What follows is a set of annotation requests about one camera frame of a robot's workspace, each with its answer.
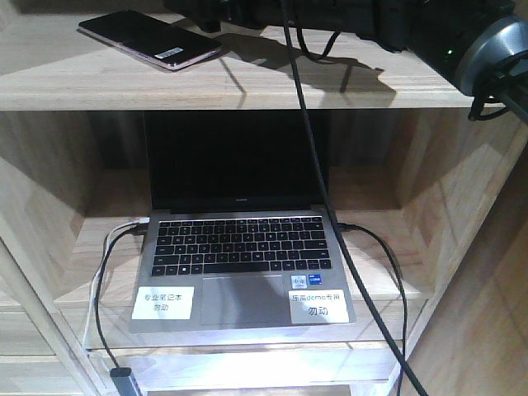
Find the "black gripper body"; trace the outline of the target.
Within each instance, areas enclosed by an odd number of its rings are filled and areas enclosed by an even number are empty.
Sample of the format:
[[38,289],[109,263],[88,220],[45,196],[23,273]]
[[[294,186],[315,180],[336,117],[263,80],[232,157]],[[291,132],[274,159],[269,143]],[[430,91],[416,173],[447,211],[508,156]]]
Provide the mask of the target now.
[[407,1],[215,1],[172,0],[165,8],[191,19],[208,33],[222,22],[247,29],[288,24],[302,30],[353,33],[388,51],[405,49]]

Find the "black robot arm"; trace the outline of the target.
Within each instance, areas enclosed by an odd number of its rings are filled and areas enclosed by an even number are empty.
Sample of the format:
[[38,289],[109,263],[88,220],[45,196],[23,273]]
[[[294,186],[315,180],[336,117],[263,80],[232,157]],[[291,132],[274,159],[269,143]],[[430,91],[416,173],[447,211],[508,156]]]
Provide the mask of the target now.
[[472,97],[470,120],[527,119],[527,21],[513,1],[166,1],[203,31],[289,24],[408,50]]

